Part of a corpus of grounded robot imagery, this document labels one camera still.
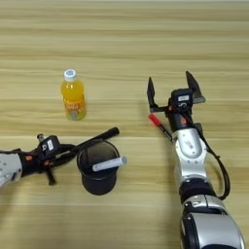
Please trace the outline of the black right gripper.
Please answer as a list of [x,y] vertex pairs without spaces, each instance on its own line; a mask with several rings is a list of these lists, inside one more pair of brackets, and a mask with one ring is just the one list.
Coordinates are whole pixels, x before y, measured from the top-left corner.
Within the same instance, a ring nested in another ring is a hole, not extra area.
[[[189,72],[186,72],[187,83],[189,89],[193,92],[193,103],[199,104],[206,101],[202,95],[198,82],[195,77]],[[202,131],[201,123],[195,123],[192,119],[192,110],[187,109],[167,109],[166,106],[160,107],[155,102],[155,89],[152,78],[149,78],[147,86],[147,97],[149,102],[149,108],[151,113],[165,112],[165,116],[168,118],[169,125],[172,132],[185,128],[195,128],[197,131]]]

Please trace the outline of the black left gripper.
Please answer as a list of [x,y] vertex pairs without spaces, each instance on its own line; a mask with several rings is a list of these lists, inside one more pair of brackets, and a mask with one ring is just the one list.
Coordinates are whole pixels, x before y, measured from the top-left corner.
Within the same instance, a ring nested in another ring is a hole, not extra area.
[[83,145],[61,144],[55,135],[44,137],[42,133],[37,135],[37,139],[38,146],[33,151],[18,154],[22,166],[21,176],[46,173],[49,184],[55,185],[52,169],[74,159]]

